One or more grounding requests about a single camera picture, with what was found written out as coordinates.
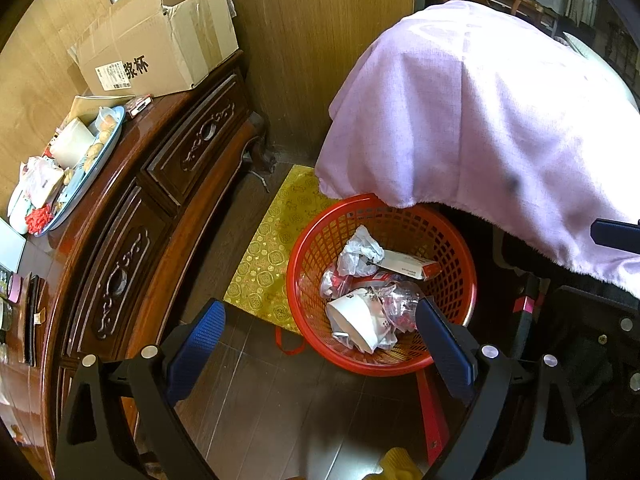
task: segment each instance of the pink blanket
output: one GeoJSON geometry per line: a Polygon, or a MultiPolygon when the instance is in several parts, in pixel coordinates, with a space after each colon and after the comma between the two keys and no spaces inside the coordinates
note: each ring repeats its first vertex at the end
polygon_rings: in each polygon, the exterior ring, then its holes
{"type": "Polygon", "coordinates": [[[640,298],[640,256],[590,238],[596,218],[640,219],[640,115],[590,63],[479,4],[409,16],[330,105],[320,189],[445,203],[640,298]]]}

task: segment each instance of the wooden wall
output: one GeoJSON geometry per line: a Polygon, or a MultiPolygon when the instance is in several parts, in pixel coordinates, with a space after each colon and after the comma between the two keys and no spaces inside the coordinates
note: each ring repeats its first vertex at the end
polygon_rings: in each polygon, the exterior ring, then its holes
{"type": "Polygon", "coordinates": [[[87,90],[66,50],[109,0],[35,0],[0,52],[0,216],[20,162],[41,155],[73,98],[87,90]]]}
{"type": "MultiPolygon", "coordinates": [[[[281,158],[313,163],[328,105],[358,56],[413,11],[414,0],[234,0],[248,85],[281,158]]],[[[76,94],[66,50],[109,0],[35,0],[0,52],[0,215],[20,161],[39,155],[76,94]]]]}
{"type": "Polygon", "coordinates": [[[255,105],[280,158],[313,163],[330,126],[328,106],[349,70],[414,0],[233,0],[255,105]]]}

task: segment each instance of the white container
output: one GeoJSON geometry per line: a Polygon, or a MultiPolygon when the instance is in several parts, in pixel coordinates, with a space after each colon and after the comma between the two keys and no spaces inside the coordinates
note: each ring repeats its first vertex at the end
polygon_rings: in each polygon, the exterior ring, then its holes
{"type": "Polygon", "coordinates": [[[113,111],[112,108],[109,108],[107,106],[101,106],[100,109],[98,110],[98,116],[95,118],[95,127],[99,132],[105,129],[104,118],[107,115],[110,115],[111,117],[113,117],[113,120],[116,123],[118,122],[118,119],[116,117],[116,112],[113,111]]]}
{"type": "Polygon", "coordinates": [[[373,354],[378,344],[389,330],[382,313],[382,305],[375,305],[375,312],[361,294],[366,294],[364,289],[357,289],[346,296],[330,301],[326,305],[327,316],[347,333],[361,352],[373,354]]]}
{"type": "Polygon", "coordinates": [[[74,168],[94,141],[95,136],[75,118],[53,140],[49,150],[61,168],[74,168]]]}

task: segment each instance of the jar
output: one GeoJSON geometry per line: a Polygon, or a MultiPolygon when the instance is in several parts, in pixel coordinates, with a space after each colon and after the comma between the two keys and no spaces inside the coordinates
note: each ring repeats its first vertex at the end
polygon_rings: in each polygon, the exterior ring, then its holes
{"type": "Polygon", "coordinates": [[[0,330],[9,332],[11,322],[14,319],[14,308],[7,300],[0,298],[0,330]]]}
{"type": "Polygon", "coordinates": [[[17,274],[0,266],[0,298],[17,303],[22,279],[17,274]]]}

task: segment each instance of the bread roll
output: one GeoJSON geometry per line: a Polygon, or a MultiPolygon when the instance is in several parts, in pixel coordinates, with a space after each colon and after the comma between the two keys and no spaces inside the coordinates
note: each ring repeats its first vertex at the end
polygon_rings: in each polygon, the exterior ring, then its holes
{"type": "Polygon", "coordinates": [[[106,144],[107,141],[109,139],[111,139],[111,134],[113,133],[113,130],[103,130],[100,132],[100,135],[98,136],[98,138],[100,139],[100,142],[103,144],[106,144]]]}
{"type": "Polygon", "coordinates": [[[95,162],[95,157],[94,156],[88,156],[86,158],[86,161],[84,162],[84,172],[85,173],[89,173],[89,170],[91,169],[92,165],[95,162]]]}
{"type": "Polygon", "coordinates": [[[115,127],[116,127],[116,119],[114,119],[111,114],[106,115],[102,120],[102,129],[113,131],[115,127]]]}
{"type": "Polygon", "coordinates": [[[65,170],[65,180],[64,180],[63,184],[65,186],[68,186],[73,177],[74,177],[74,170],[73,169],[68,168],[67,170],[65,170]]]}
{"type": "Polygon", "coordinates": [[[95,144],[90,146],[88,150],[86,150],[86,157],[87,158],[95,158],[96,156],[98,156],[98,153],[100,153],[103,148],[104,148],[104,144],[103,143],[96,142],[95,144]]]}

